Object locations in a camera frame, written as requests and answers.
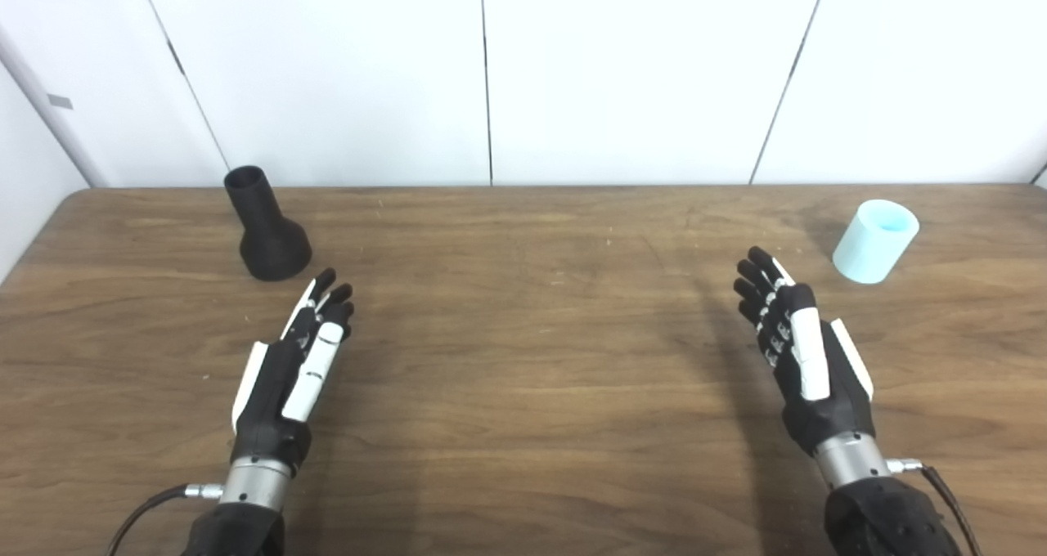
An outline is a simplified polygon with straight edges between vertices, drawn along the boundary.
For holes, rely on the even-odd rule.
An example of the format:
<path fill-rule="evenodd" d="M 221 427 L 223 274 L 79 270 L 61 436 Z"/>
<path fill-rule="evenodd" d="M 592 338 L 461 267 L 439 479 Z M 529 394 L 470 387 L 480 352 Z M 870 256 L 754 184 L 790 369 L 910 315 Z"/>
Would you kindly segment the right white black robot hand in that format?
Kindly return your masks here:
<path fill-rule="evenodd" d="M 738 311 L 781 392 L 790 439 L 814 455 L 840 433 L 873 436 L 874 384 L 844 321 L 827 321 L 811 286 L 797 283 L 760 247 L 749 248 L 736 269 Z"/>

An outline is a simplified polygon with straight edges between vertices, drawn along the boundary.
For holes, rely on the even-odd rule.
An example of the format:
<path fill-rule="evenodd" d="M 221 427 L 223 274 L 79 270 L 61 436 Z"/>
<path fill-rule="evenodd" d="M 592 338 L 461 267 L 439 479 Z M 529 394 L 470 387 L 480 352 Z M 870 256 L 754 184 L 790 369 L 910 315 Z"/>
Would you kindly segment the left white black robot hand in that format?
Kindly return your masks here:
<path fill-rule="evenodd" d="M 277 339 L 252 344 L 233 400 L 231 460 L 275 460 L 298 474 L 312 445 L 309 418 L 351 334 L 353 287 L 336 279 L 333 268 L 318 273 Z"/>

